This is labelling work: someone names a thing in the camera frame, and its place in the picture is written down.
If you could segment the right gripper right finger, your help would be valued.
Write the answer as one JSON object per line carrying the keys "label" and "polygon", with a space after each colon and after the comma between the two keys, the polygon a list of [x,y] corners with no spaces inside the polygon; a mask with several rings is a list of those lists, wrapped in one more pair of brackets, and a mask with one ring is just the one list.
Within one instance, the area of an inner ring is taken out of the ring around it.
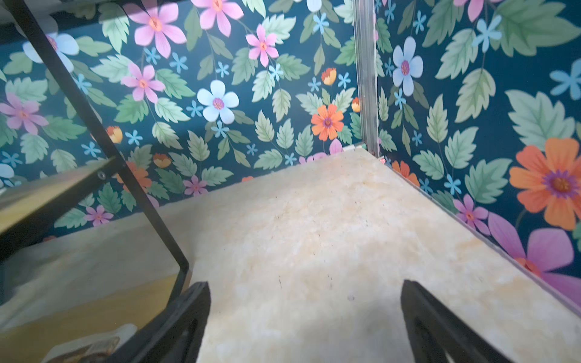
{"label": "right gripper right finger", "polygon": [[404,281],[400,302],[416,362],[510,361],[417,281]]}

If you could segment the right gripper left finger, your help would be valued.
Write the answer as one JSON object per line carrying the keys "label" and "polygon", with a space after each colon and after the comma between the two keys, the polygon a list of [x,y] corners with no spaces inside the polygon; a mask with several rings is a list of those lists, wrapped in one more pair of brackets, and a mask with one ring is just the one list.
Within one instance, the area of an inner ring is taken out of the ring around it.
{"label": "right gripper left finger", "polygon": [[209,284],[192,284],[106,361],[196,362],[210,307]]}

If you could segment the yellow label coffee bag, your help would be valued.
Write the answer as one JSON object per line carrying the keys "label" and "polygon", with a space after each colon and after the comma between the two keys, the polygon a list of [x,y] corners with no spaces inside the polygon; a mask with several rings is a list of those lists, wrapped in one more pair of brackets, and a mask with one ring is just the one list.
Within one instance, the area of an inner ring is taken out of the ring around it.
{"label": "yellow label coffee bag", "polygon": [[92,334],[53,347],[42,360],[45,362],[102,362],[130,340],[138,328],[125,324],[101,334]]}

